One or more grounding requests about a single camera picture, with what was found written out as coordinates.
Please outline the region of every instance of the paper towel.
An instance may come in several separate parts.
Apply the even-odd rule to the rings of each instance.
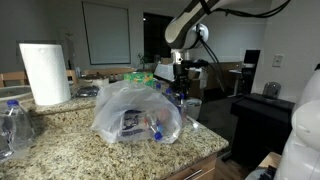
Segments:
[[[71,98],[60,45],[20,44],[37,105],[54,105]]]

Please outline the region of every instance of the granite countertop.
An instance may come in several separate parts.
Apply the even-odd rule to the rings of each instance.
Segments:
[[[64,103],[50,105],[50,106],[36,105],[33,97],[20,100],[20,104],[23,106],[23,108],[26,109],[33,117],[74,111],[78,109],[91,108],[95,106],[95,103],[96,103],[96,97],[86,97],[86,98],[73,97],[69,101],[66,101]]]
[[[22,159],[0,166],[0,179],[164,179],[228,146],[194,120],[173,144],[153,140],[109,144],[89,130],[92,120],[85,117],[92,117],[91,111],[86,111],[89,116],[67,112],[72,117],[68,125],[61,124],[68,114],[48,125]]]

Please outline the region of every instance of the doorway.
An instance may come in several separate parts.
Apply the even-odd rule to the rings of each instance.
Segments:
[[[172,19],[173,17],[169,16],[143,14],[144,56],[149,59],[150,63],[160,57],[171,57],[171,48],[165,40],[164,33]]]

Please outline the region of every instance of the clear plastic bag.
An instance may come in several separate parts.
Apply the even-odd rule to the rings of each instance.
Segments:
[[[166,97],[128,81],[102,88],[94,111],[91,129],[109,143],[143,139],[173,143],[182,127],[178,109]]]

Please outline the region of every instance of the light switch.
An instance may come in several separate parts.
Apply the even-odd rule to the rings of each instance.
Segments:
[[[273,67],[281,67],[282,61],[284,58],[284,54],[276,54],[274,55],[274,60],[273,60]]]

